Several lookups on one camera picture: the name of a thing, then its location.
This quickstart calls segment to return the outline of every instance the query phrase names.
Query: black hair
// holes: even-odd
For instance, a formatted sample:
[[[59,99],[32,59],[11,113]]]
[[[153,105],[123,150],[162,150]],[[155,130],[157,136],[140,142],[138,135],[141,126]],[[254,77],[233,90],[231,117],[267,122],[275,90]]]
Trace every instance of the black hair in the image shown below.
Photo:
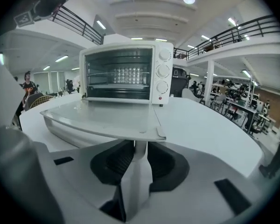
[[[24,80],[26,80],[26,75],[28,75],[28,74],[30,74],[29,70],[24,74]]]

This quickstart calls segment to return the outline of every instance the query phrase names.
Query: oven knob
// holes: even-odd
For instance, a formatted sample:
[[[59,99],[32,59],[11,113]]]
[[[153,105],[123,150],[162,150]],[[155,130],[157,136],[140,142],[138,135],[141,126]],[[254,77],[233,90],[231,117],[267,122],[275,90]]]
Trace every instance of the oven knob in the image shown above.
[[[168,84],[165,81],[159,81],[156,88],[159,93],[163,94],[168,90]]]
[[[159,57],[162,61],[166,61],[170,58],[171,53],[168,49],[162,49],[159,53]]]
[[[158,77],[167,77],[169,75],[169,67],[166,65],[159,65],[157,67]]]

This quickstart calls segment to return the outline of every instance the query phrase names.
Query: ceiling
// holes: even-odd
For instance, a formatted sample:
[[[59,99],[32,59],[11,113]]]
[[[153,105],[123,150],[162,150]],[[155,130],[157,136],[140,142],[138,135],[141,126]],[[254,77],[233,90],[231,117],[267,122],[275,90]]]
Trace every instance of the ceiling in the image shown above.
[[[79,66],[79,53],[82,47],[53,36],[16,29],[0,36],[0,52],[4,63],[13,75],[26,71],[70,70]],[[68,55],[69,58],[55,62]]]
[[[229,17],[241,21],[235,6],[243,0],[196,0],[192,5],[183,0],[91,1],[99,7],[98,15],[118,34],[145,40],[166,39],[189,49],[189,42],[201,43],[200,34],[213,36],[228,29]]]
[[[280,55],[249,55],[218,59],[215,61],[214,73],[219,76],[244,77],[242,70],[253,68],[256,82],[263,88],[280,91]],[[189,67],[190,73],[201,77],[207,76],[207,62]]]

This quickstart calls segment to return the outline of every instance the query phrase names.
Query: white metal post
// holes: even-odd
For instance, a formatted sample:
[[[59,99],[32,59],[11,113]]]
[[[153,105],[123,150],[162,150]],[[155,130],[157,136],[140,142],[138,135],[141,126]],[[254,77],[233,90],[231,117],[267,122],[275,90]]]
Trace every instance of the white metal post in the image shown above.
[[[207,79],[205,84],[205,90],[204,90],[204,99],[205,99],[205,105],[209,104],[210,100],[210,93],[211,93],[211,87],[213,84],[213,76],[214,76],[214,66],[215,62],[213,60],[208,61],[208,69],[207,69]]]

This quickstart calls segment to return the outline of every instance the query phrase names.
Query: white toaster oven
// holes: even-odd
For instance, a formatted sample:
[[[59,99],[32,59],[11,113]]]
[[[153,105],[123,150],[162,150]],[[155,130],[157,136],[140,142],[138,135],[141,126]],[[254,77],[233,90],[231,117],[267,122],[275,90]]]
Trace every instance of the white toaster oven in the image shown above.
[[[130,41],[80,52],[81,91],[89,100],[167,104],[173,44]]]

